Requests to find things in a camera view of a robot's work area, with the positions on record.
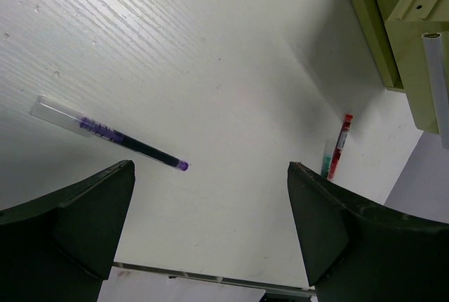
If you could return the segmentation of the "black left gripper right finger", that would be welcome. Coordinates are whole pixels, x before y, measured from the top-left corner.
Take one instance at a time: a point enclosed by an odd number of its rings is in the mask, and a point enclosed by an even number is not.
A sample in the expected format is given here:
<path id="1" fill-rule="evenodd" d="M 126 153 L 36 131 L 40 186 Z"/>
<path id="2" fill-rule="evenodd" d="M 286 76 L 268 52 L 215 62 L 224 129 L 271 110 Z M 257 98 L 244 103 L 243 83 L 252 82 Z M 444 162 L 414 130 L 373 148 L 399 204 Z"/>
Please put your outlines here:
<path id="1" fill-rule="evenodd" d="M 448 225 L 288 167 L 307 281 L 320 301 L 447 301 Z"/>

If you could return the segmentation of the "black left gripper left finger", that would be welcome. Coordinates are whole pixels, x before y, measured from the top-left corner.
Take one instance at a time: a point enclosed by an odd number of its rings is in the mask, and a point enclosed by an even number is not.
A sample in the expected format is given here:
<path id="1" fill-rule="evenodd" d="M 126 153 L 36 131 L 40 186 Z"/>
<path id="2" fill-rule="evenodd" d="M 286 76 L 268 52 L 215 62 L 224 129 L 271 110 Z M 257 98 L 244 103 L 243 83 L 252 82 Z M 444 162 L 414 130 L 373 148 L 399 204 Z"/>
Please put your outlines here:
<path id="1" fill-rule="evenodd" d="M 123 160 L 1 211 L 1 300 L 96 301 L 134 185 L 135 165 Z"/>

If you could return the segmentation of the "red pen refill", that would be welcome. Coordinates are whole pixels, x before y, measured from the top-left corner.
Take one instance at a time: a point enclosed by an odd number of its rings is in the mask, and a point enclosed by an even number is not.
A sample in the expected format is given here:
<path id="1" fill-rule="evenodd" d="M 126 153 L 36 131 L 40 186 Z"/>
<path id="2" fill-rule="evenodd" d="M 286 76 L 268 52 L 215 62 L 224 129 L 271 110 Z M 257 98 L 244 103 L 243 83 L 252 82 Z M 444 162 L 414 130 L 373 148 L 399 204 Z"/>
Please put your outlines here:
<path id="1" fill-rule="evenodd" d="M 330 168 L 327 176 L 328 180 L 334 179 L 336 168 L 339 163 L 353 118 L 354 116 L 352 114 L 346 114 L 344 117 L 344 121 L 342 123 L 342 127 L 340 129 L 340 133 L 333 152 L 333 157 L 331 159 Z"/>

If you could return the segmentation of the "green metal drawer toolbox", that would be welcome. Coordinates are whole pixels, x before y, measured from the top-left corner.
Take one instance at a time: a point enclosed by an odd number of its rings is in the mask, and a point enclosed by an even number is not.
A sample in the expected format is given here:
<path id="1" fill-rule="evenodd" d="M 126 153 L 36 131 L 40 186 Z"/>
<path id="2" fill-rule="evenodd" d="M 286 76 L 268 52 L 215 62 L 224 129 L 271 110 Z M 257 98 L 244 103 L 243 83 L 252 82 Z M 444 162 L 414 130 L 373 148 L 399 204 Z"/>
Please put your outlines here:
<path id="1" fill-rule="evenodd" d="M 384 86 L 448 147 L 448 0 L 351 0 Z"/>

